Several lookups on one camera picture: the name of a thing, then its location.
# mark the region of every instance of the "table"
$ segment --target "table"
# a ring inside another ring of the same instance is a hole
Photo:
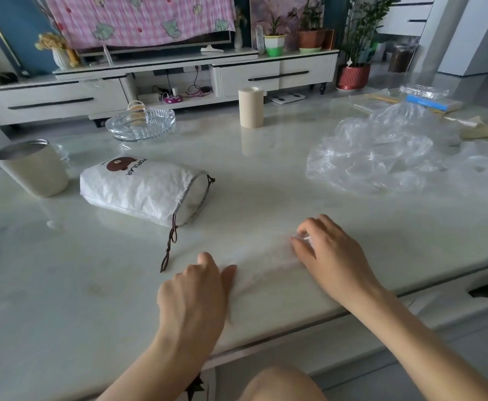
[[[235,112],[180,120],[149,151],[159,160],[206,169],[217,181],[196,221],[179,229],[159,273],[168,229],[95,208],[78,175],[109,159],[108,134],[60,138],[71,182],[51,199],[0,177],[0,399],[76,399],[105,388],[157,330],[160,284],[209,251],[245,273],[254,255],[327,213],[360,241],[372,268],[399,294],[488,265],[488,206],[424,195],[357,197],[305,178],[309,148],[347,116],[347,98],[266,106],[265,126],[241,129]],[[488,110],[468,108],[470,118]],[[343,309],[303,269],[231,302],[215,353],[267,341],[325,321]]]

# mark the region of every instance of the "blue wall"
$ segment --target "blue wall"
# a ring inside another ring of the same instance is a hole
[[[249,0],[235,0],[235,5],[240,5],[249,17]],[[346,0],[326,0],[324,26],[341,28],[346,13]],[[38,34],[51,31],[51,26],[33,0],[0,0],[0,30],[31,75],[48,74],[56,69],[51,51],[39,51],[34,47]],[[242,34],[244,46],[251,46],[249,23]]]

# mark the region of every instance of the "pink checkered cloth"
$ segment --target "pink checkered cloth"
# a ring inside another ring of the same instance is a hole
[[[74,49],[157,46],[234,31],[234,0],[46,0]]]

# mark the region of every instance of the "hand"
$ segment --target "hand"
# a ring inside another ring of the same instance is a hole
[[[208,253],[200,253],[197,262],[160,286],[157,339],[176,346],[201,367],[224,328],[236,266],[227,266],[220,273]]]
[[[353,301],[364,294],[382,290],[369,267],[361,246],[327,215],[307,218],[298,234],[308,234],[307,242],[293,238],[296,256],[331,298],[349,309]]]

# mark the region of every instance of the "brown drawstring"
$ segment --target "brown drawstring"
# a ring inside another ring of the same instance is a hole
[[[213,184],[216,181],[213,177],[207,175],[207,192],[205,193],[205,196],[207,196],[207,193],[209,192],[209,187],[211,184]],[[177,242],[177,214],[172,215],[172,228],[170,229],[170,234],[168,235],[168,246],[166,248],[166,256],[164,256],[164,259],[162,259],[162,264],[160,265],[160,272],[162,273],[163,271],[166,270],[168,267],[168,262],[170,261],[170,249],[172,246],[172,242],[176,243]]]

